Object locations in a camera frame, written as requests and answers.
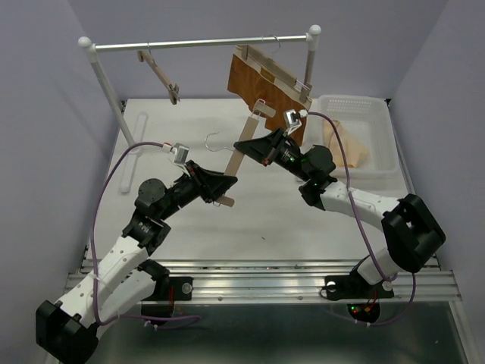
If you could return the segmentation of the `beige underwear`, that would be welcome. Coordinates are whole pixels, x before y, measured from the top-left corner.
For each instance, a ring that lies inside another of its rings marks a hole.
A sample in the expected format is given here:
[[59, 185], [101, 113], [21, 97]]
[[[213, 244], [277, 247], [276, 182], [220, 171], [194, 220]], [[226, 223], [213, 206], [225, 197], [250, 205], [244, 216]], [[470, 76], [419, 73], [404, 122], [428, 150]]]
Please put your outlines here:
[[[346, 155], [346, 161], [349, 168], [359, 168], [368, 160], [369, 151], [360, 143], [351, 133], [349, 133], [339, 121], [333, 120], [343, 150]], [[326, 122], [323, 128], [324, 145], [330, 150], [333, 156], [333, 162], [338, 168], [344, 167], [343, 155], [340, 145], [332, 126]]]

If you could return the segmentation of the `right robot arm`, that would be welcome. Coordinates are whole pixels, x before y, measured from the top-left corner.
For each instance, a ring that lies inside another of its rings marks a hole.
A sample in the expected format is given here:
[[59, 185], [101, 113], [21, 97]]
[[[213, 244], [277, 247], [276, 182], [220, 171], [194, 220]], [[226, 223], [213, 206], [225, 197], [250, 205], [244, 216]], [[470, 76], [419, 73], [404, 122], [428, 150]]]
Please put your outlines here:
[[424, 201], [415, 194], [401, 199], [347, 187], [332, 177], [330, 150], [321, 145], [301, 152], [281, 129], [253, 140], [238, 141], [235, 150], [255, 162], [279, 165], [303, 180], [299, 192], [311, 207], [357, 218], [384, 235], [386, 247], [364, 257], [347, 275], [324, 279], [321, 296], [332, 301], [368, 298], [387, 278], [402, 271], [419, 272], [444, 244], [446, 235]]

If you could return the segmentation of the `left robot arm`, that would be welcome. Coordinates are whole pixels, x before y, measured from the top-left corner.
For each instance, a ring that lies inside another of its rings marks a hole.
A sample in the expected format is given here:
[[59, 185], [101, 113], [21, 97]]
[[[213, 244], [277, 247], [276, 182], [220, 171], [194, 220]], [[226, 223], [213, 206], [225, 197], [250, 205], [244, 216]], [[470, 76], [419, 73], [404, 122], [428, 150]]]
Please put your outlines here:
[[171, 231], [166, 220], [195, 199], [217, 201], [237, 181], [193, 161], [171, 187], [145, 180], [128, 225], [106, 256], [68, 293], [36, 310], [37, 344], [61, 363], [87, 362], [104, 330], [139, 301], [168, 292], [169, 271], [150, 258]]

